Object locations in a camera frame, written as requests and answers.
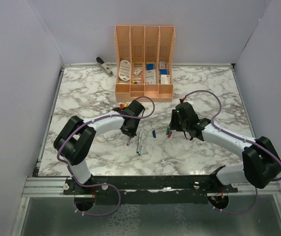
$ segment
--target silver pen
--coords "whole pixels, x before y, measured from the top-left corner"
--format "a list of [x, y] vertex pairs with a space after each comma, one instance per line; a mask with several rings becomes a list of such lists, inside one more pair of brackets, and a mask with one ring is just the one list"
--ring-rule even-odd
[[139, 139], [137, 141], [137, 149], [136, 149], [136, 153], [139, 153], [140, 150], [141, 150], [141, 137], [142, 137], [142, 131], [140, 130], [140, 133], [139, 133]]
[[141, 155], [141, 148], [142, 148], [142, 142], [143, 142], [143, 140], [144, 140], [144, 135], [143, 135], [143, 133], [141, 133], [139, 156]]

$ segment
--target black bracket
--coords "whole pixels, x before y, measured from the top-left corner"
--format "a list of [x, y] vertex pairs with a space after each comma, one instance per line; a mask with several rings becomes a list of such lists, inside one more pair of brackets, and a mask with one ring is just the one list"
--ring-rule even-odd
[[[53, 146], [55, 149], [59, 150], [65, 140], [83, 123], [84, 121], [78, 116], [71, 117], [54, 141]], [[80, 134], [80, 137], [77, 140], [72, 137], [61, 152], [61, 155], [64, 156], [72, 166], [78, 165], [86, 158], [96, 131], [92, 127], [85, 126], [80, 129], [77, 134]]]
[[[108, 187], [84, 188], [73, 179], [66, 182], [69, 189], [64, 195], [92, 195], [96, 193], [99, 205], [115, 205], [117, 192]], [[195, 176], [93, 176], [86, 184], [110, 183], [116, 186], [121, 194], [122, 204], [173, 204], [194, 203], [207, 204], [207, 193], [236, 193], [231, 185], [222, 186], [214, 182], [209, 175]]]
[[[122, 115], [138, 117], [144, 109], [145, 107], [140, 102], [133, 100], [128, 107], [125, 107], [123, 109], [114, 108], [113, 110]], [[122, 133], [131, 138], [136, 136], [136, 131], [139, 126], [139, 122], [140, 119], [124, 118], [124, 123], [121, 127]]]
[[193, 106], [188, 102], [182, 102], [172, 110], [169, 126], [170, 130], [181, 131], [184, 132], [184, 134], [188, 132], [191, 136], [189, 140], [198, 138], [204, 141], [202, 130], [204, 130], [205, 126], [208, 124], [210, 124], [210, 119], [199, 119]]
[[[262, 136], [256, 140], [256, 143], [269, 150], [281, 161], [268, 138]], [[255, 145], [246, 147], [242, 152], [242, 157], [245, 177], [256, 188], [264, 188], [281, 172], [280, 165]]]

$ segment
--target marble surface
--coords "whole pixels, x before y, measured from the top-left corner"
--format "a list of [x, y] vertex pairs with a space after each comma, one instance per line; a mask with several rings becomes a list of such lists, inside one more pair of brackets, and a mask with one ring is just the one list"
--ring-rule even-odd
[[[114, 76], [108, 77], [98, 67], [69, 67], [64, 71], [47, 136], [39, 176], [67, 176], [65, 164], [56, 159], [53, 142], [71, 116], [91, 118], [118, 107]], [[171, 103], [156, 103], [153, 116], [140, 121], [144, 140], [141, 156], [136, 154], [137, 138], [126, 146], [129, 138], [119, 130], [95, 138], [86, 162], [93, 175], [198, 175], [209, 174], [221, 165], [239, 164], [242, 160], [231, 152], [212, 143], [186, 140], [182, 132], [173, 132], [168, 139], [166, 128], [171, 110], [179, 98], [197, 90], [214, 92], [223, 104], [216, 122], [242, 135], [252, 136], [241, 98], [228, 67], [174, 67], [174, 99]], [[219, 106], [210, 94], [191, 95], [187, 101], [194, 104], [200, 118], [211, 118]], [[143, 103], [145, 115], [151, 103]], [[152, 137], [152, 130], [157, 138]]]

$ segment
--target desk organizer compartment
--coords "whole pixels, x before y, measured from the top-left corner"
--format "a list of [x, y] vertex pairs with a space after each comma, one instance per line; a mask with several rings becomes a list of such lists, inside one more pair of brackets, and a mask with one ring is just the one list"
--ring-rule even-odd
[[[139, 96], [148, 96], [155, 102], [171, 102], [173, 98], [172, 59], [175, 41], [174, 26], [116, 26], [115, 48], [117, 78], [115, 97], [117, 102], [130, 102]], [[122, 60], [131, 63], [129, 81], [119, 77]], [[161, 85], [159, 62], [166, 63], [170, 75], [170, 84]], [[146, 66], [153, 64], [155, 80], [152, 73], [146, 73]]]

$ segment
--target gray wall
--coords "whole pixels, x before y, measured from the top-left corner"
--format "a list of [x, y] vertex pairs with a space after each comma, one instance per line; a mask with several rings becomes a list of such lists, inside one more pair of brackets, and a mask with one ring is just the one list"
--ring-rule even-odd
[[235, 71], [256, 135], [281, 157], [281, 0], [269, 4]]
[[29, 0], [65, 63], [115, 62], [115, 25], [175, 25], [174, 63], [235, 63], [269, 0]]
[[0, 236], [11, 232], [36, 162], [60, 65], [28, 3], [0, 1]]

